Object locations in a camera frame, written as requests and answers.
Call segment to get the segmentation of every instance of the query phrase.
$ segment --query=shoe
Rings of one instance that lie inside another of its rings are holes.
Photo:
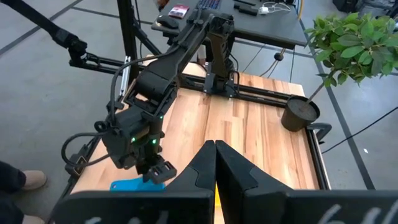
[[[45,224],[45,222],[39,217],[24,215],[24,220],[22,221],[22,224]]]
[[[41,188],[47,181],[47,177],[42,171],[27,170],[22,172],[26,176],[25,185],[22,187],[23,190],[35,190]]]

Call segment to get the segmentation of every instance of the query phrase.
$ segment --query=black desk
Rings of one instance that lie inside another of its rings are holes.
[[[257,5],[255,7],[260,7],[263,3],[260,2],[260,0],[245,1],[256,3]],[[197,2],[197,0],[170,0],[159,15],[167,16],[176,4],[189,6],[190,9],[185,17],[180,20],[176,19],[180,23],[179,30],[182,30],[185,27],[187,18],[190,17],[193,9],[196,7]],[[284,47],[287,49],[293,49],[295,45],[305,46],[307,43],[300,21],[297,19],[297,13],[293,6],[290,6],[290,12],[280,11],[268,15],[257,16],[240,13],[237,9],[234,9],[233,6],[233,0],[221,0],[221,5],[218,10],[234,16],[235,37]],[[168,29],[160,26],[156,22],[152,24],[152,29],[162,31],[166,37],[173,37],[179,33],[177,29]]]

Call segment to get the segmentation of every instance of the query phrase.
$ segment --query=plant stem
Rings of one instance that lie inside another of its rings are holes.
[[[316,94],[318,94],[318,92],[323,88],[323,82],[321,83],[321,85],[318,86],[317,90],[315,90],[315,92],[312,93],[312,95],[310,96],[310,98],[307,100],[306,103],[310,103],[312,101],[312,99],[315,97]]]

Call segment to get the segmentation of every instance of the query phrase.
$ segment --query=black pants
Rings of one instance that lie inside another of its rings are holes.
[[[21,224],[24,214],[12,202],[9,194],[20,190],[26,181],[23,172],[0,161],[0,223]]]

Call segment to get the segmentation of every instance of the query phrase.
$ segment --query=potted plant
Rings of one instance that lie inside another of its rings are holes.
[[[330,69],[318,74],[323,82],[309,97],[288,99],[282,124],[289,131],[298,131],[314,122],[320,115],[313,97],[324,87],[342,85],[348,78],[361,83],[365,78],[383,77],[398,67],[398,34],[396,22],[390,17],[358,17],[352,13],[345,18],[318,17],[314,27],[305,30],[308,44],[316,50],[315,60]]]

